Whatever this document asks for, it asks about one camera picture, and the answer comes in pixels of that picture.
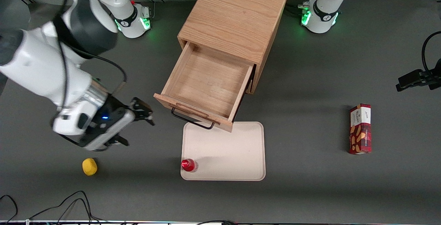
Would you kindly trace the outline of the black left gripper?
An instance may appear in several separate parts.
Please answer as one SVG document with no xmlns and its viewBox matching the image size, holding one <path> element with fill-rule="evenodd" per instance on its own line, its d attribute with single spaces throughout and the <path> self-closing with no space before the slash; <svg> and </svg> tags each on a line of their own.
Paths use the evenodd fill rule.
<svg viewBox="0 0 441 225">
<path fill-rule="evenodd" d="M 430 90 L 435 90 L 441 87 L 441 59 L 439 59 L 431 71 L 432 82 L 429 84 Z M 404 91 L 406 89 L 423 86 L 423 82 L 431 81 L 431 76 L 427 71 L 421 69 L 416 69 L 411 71 L 407 75 L 398 78 L 398 84 L 396 85 L 396 90 L 398 92 Z"/>
</svg>

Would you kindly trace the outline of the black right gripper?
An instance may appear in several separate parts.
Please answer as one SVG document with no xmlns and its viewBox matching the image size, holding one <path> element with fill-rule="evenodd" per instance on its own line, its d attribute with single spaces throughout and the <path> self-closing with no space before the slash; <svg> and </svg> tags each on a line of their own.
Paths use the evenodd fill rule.
<svg viewBox="0 0 441 225">
<path fill-rule="evenodd" d="M 144 120 L 151 126 L 154 126 L 153 110 L 151 107 L 137 97 L 131 100 L 131 109 L 124 105 L 114 96 L 109 95 L 105 100 L 103 106 L 98 109 L 90 122 L 90 132 L 105 132 L 112 126 L 126 126 L 131 122 Z M 112 145 L 129 146 L 128 140 L 121 137 L 120 134 L 115 134 L 105 143 L 106 147 Z"/>
</svg>

